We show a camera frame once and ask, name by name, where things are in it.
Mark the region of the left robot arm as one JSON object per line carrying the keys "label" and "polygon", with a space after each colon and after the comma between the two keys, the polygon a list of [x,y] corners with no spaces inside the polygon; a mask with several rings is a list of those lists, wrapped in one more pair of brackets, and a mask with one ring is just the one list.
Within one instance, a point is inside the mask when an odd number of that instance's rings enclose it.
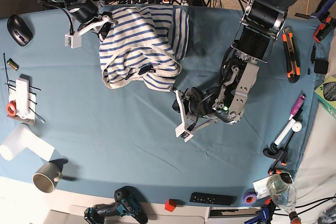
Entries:
{"label": "left robot arm", "polygon": [[259,71],[259,62],[267,62],[282,30],[288,9],[297,0],[249,0],[235,39],[224,54],[219,84],[202,92],[189,88],[176,94],[175,111],[182,123],[175,129],[178,137],[191,137],[211,123],[240,121],[248,93]]}

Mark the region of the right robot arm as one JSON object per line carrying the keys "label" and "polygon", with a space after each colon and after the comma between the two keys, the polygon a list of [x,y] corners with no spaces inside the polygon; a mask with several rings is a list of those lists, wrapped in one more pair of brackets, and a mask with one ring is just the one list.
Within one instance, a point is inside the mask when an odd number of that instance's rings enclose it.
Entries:
{"label": "right robot arm", "polygon": [[39,0],[38,3],[63,11],[69,20],[69,33],[65,34],[65,46],[72,49],[82,46],[82,36],[93,32],[104,40],[111,27],[118,22],[111,12],[101,12],[104,1],[93,0]]}

